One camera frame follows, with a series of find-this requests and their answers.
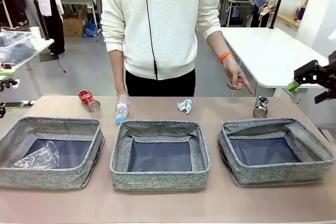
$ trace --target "white sweater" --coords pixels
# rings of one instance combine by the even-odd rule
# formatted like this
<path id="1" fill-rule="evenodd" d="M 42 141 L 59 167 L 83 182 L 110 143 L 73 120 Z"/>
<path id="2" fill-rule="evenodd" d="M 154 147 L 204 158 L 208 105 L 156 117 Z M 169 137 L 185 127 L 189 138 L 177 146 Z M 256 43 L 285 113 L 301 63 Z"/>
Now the white sweater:
<path id="1" fill-rule="evenodd" d="M 146 0 L 102 0 L 102 28 L 108 51 L 124 53 L 135 76 L 155 79 Z M 195 68 L 197 38 L 220 29 L 218 0 L 148 0 L 158 79 L 182 76 Z"/>

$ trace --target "black soda can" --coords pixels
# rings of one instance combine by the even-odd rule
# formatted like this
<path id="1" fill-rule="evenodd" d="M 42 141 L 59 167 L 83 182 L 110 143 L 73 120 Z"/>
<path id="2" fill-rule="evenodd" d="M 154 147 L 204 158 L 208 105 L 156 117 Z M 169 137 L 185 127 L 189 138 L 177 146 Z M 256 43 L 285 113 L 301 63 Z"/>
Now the black soda can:
<path id="1" fill-rule="evenodd" d="M 255 118 L 265 118 L 268 109 L 268 98 L 267 97 L 257 97 L 256 105 L 253 110 L 253 116 Z"/>

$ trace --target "gray pants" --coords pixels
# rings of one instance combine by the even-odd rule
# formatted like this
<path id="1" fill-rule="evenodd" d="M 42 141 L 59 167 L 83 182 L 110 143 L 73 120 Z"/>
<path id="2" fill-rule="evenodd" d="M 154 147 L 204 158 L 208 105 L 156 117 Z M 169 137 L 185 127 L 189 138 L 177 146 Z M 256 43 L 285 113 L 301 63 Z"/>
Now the gray pants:
<path id="1" fill-rule="evenodd" d="M 40 28 L 41 36 L 44 37 L 42 26 L 37 15 L 36 7 L 34 5 L 34 0 L 25 0 L 26 8 L 25 13 L 28 18 L 29 27 L 38 26 Z"/>

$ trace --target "orange wristband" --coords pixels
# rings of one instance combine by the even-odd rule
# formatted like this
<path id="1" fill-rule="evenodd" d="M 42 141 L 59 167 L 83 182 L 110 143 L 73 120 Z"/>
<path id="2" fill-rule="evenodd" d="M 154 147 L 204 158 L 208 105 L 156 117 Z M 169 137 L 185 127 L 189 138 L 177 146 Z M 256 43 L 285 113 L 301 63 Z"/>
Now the orange wristband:
<path id="1" fill-rule="evenodd" d="M 225 60 L 225 58 L 228 56 L 228 55 L 233 55 L 232 52 L 225 52 L 222 54 L 222 56 L 220 57 L 220 62 L 223 64 L 223 61 Z"/>

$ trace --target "bottle label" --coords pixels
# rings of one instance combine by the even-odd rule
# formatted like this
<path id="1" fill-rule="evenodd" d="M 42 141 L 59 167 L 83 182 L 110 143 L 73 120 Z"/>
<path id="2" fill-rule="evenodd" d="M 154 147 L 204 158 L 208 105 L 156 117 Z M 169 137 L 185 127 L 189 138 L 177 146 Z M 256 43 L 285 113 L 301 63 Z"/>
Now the bottle label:
<path id="1" fill-rule="evenodd" d="M 125 103 L 125 102 L 119 102 L 119 103 L 117 104 L 117 108 L 119 108 L 119 107 L 124 107 L 124 108 L 126 108 L 126 109 L 128 110 L 128 105 L 127 105 L 127 103 Z"/>

